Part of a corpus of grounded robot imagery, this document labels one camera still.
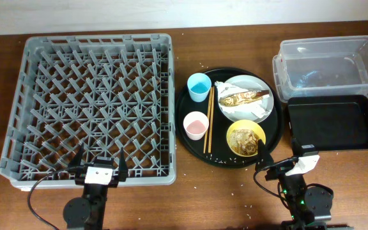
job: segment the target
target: yellow bowl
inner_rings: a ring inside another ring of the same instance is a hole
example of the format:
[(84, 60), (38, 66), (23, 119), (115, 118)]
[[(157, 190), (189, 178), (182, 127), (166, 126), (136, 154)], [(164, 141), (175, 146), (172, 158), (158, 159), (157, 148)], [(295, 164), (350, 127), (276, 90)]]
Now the yellow bowl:
[(265, 144), (266, 143), (266, 137), (265, 137), (265, 132), (263, 131), (263, 129), (255, 122), (253, 121), (249, 121), (249, 120), (239, 120), (234, 122), (227, 131), (227, 144), (229, 146), (229, 148), (231, 149), (231, 151), (235, 154), (237, 154), (240, 157), (253, 157), (255, 155), (257, 155), (257, 151), (252, 154), (251, 156), (244, 156), (241, 155), (237, 152), (235, 152), (232, 147), (229, 145), (229, 136), (231, 135), (231, 133), (234, 130), (240, 130), (240, 129), (247, 129), (247, 130), (252, 130)]

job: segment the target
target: clear plastic container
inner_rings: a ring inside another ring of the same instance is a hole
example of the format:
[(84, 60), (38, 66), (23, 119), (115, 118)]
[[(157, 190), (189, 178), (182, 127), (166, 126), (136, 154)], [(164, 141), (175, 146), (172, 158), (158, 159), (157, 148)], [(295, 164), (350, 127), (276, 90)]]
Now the clear plastic container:
[(273, 74), (283, 102), (296, 96), (368, 97), (368, 36), (283, 41)]

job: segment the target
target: chopsticks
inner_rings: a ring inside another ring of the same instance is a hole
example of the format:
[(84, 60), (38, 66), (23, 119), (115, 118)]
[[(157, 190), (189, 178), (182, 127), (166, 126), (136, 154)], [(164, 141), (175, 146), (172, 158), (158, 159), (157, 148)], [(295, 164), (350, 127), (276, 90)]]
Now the chopsticks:
[(215, 96), (215, 88), (212, 87), (210, 90), (210, 97), (208, 99), (208, 112), (207, 112), (207, 118), (210, 121), (210, 125), (208, 127), (209, 130), (205, 132), (205, 138), (204, 138), (204, 151), (206, 150), (207, 145), (207, 137), (208, 137), (208, 153), (211, 153), (211, 145), (212, 145), (212, 124), (213, 124), (213, 118), (214, 118), (214, 96)]
[(211, 119), (210, 119), (210, 136), (208, 141), (208, 153), (211, 153), (211, 144), (212, 144), (212, 124), (214, 120), (214, 96), (215, 96), (215, 87), (212, 87), (212, 99), (211, 99)]
[[(210, 121), (210, 112), (211, 112), (211, 99), (212, 99), (212, 89), (210, 90), (210, 95), (208, 97), (208, 112), (207, 112), (207, 118), (208, 118), (208, 121)], [(205, 132), (205, 138), (204, 138), (204, 151), (203, 153), (205, 153), (205, 149), (207, 147), (207, 136), (208, 136), (208, 129), (207, 129), (207, 132)]]

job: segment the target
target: plastic storage bin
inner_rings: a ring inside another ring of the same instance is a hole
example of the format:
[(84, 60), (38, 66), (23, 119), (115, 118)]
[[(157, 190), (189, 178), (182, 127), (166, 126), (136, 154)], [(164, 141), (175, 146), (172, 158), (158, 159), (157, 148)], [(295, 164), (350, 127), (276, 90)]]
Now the plastic storage bin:
[(286, 40), (273, 58), (279, 98), (368, 97), (368, 36)]
[[(65, 168), (84, 143), (82, 163), (119, 162), (120, 186), (169, 185), (176, 179), (174, 56), (167, 34), (30, 38), (24, 49), (0, 174), (29, 190)], [(74, 175), (38, 188), (76, 188)]]

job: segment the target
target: blue cup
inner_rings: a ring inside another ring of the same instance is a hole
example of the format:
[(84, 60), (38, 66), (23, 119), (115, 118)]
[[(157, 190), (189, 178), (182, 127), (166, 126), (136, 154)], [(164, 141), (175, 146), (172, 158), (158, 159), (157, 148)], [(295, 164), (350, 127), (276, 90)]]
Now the blue cup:
[(202, 102), (207, 98), (211, 89), (211, 79), (203, 73), (195, 73), (187, 81), (188, 92), (195, 102)]

